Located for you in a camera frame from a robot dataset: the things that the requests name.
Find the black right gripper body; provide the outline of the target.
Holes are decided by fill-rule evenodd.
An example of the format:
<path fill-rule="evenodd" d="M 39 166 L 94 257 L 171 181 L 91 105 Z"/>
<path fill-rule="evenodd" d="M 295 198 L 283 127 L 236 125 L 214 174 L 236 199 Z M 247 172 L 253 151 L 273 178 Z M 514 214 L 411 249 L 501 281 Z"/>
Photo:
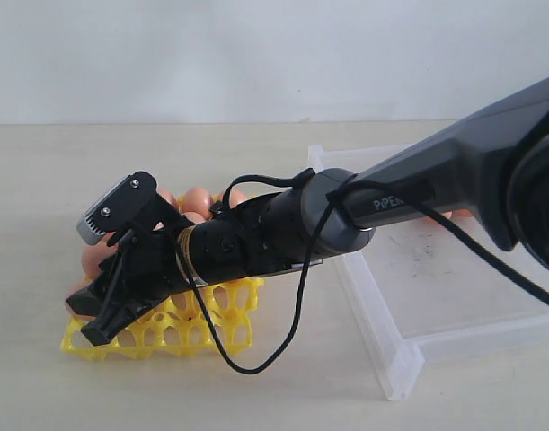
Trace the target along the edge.
<path fill-rule="evenodd" d="M 117 251 L 105 259 L 97 278 L 113 283 L 111 303 L 129 299 L 164 299 L 184 291 L 177 263 L 177 234 L 161 228 L 146 238 L 132 236 L 117 242 Z"/>

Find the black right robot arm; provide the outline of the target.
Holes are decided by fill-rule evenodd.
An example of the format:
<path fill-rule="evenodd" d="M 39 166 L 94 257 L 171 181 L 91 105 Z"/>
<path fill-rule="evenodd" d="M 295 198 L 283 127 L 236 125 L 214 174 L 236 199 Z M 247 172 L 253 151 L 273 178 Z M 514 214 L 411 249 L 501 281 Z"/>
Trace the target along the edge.
<path fill-rule="evenodd" d="M 93 345 L 110 343 L 170 295 L 303 270 L 361 250 L 379 226 L 458 209 L 470 211 L 499 249 L 522 244 L 549 269 L 549 77 L 363 172 L 306 169 L 242 182 L 272 192 L 236 205 L 222 198 L 200 224 L 143 171 L 84 214 L 83 240 L 115 250 L 67 299 L 90 318 L 82 332 Z"/>

